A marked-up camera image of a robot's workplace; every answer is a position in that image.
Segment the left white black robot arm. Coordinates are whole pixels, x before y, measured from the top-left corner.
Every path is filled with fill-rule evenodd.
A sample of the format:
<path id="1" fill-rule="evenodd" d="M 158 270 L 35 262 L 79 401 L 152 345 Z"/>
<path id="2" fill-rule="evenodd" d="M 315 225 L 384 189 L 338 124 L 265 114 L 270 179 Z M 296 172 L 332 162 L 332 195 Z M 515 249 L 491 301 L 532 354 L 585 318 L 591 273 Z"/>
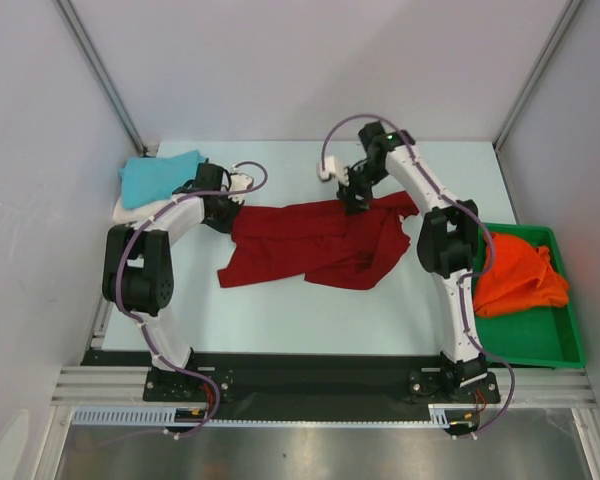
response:
<path id="1" fill-rule="evenodd" d="M 170 307 L 175 290 L 172 247 L 199 225 L 229 234 L 254 185 L 237 168 L 203 163 L 195 177 L 139 220 L 109 229 L 102 291 L 131 318 L 144 338 L 154 367 L 169 371 L 166 387 L 177 398 L 194 397 L 201 376 L 187 365 L 192 349 L 178 334 Z"/>

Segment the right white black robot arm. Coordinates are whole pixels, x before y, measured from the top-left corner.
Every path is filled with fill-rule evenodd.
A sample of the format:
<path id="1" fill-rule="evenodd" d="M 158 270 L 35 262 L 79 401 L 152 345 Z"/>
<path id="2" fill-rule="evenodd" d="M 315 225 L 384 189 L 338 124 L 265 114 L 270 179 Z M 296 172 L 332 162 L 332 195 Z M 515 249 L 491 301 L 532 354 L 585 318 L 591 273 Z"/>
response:
<path id="1" fill-rule="evenodd" d="M 387 177 L 414 201 L 422 215 L 418 260 L 432 275 L 445 321 L 441 352 L 449 363 L 460 365 L 443 373 L 441 388 L 449 399 L 464 401 L 478 385 L 475 374 L 465 366 L 486 369 L 469 305 L 474 257 L 485 225 L 473 201 L 459 199 L 436 177 L 406 131 L 388 132 L 375 121 L 364 125 L 358 138 L 365 152 L 362 160 L 344 166 L 329 157 L 323 164 L 337 178 L 337 198 L 348 214 L 369 210 L 373 187 Z"/>

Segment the dark red t shirt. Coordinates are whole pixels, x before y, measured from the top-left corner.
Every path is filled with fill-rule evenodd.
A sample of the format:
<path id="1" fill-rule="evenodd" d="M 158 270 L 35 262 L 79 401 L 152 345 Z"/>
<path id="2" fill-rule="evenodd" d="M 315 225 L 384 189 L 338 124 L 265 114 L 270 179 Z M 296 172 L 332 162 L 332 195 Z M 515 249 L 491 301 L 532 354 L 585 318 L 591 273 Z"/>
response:
<path id="1" fill-rule="evenodd" d="M 217 272 L 219 284 L 234 288 L 302 275 L 313 284 L 372 289 L 409 249 L 402 221 L 418 214 L 404 191 L 353 215 L 337 200 L 245 207 L 231 234 L 234 253 Z"/>

